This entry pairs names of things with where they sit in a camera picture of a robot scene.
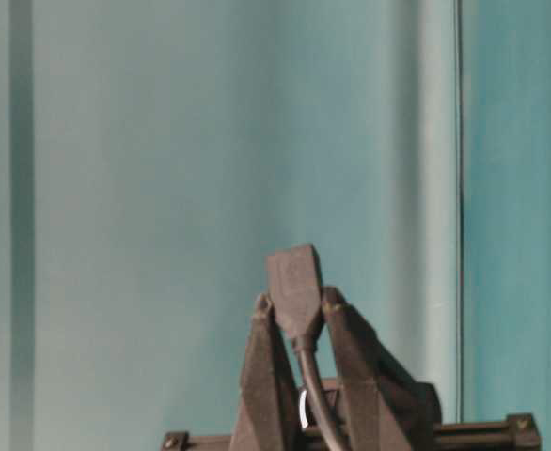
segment black cable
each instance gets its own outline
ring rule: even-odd
[[[297,351],[297,357],[301,366],[303,381],[307,388],[309,405],[325,443],[330,451],[350,451],[325,399],[315,354],[312,350],[300,349]]]

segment vertical groove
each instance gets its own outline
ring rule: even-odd
[[[455,0],[455,148],[457,174],[457,419],[464,421],[464,116],[462,74],[462,0]]]
[[[32,0],[9,2],[10,449],[33,451],[35,205]]]

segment teal wall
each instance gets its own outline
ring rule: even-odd
[[[229,431],[263,258],[306,241],[453,419],[453,31],[442,1],[0,2],[0,450]]]
[[[463,29],[465,417],[534,411],[551,450],[551,2]]]

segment screw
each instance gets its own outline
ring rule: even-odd
[[[526,429],[528,426],[528,418],[519,418],[516,423],[520,430]]]
[[[165,440],[165,444],[163,445],[163,448],[170,449],[176,444],[178,444],[178,439],[176,437],[167,437]]]

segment bolt head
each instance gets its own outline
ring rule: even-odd
[[[164,449],[170,449],[172,448],[173,446],[175,446],[176,444],[178,444],[178,439],[175,438],[175,437],[167,437],[165,439],[165,443],[163,444],[163,448]]]

